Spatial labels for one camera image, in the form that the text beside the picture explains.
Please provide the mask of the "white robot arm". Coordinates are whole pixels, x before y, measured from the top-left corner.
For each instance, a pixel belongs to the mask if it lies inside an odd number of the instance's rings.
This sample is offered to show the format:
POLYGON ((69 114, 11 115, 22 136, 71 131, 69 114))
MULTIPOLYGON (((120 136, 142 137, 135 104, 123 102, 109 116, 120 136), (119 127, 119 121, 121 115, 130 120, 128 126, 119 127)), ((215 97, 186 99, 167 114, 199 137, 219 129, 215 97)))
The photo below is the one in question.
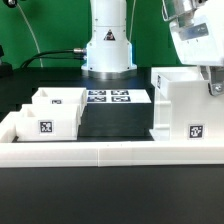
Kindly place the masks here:
MULTIPOLYGON (((126 36, 126 0, 90 0, 92 38, 82 70, 101 79, 124 76, 137 66, 126 36)), ((162 17, 181 63, 195 65, 210 94, 224 93, 224 0, 162 0, 162 17)))

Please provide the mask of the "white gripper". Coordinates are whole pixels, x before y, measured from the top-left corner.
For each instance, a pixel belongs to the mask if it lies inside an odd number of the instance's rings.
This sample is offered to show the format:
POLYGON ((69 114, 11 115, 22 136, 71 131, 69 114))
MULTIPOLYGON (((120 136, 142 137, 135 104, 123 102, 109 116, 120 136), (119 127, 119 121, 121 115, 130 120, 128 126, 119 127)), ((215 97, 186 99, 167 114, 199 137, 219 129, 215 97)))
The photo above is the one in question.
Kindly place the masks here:
POLYGON ((182 64, 199 65, 212 96, 224 94, 224 0, 162 0, 182 64))

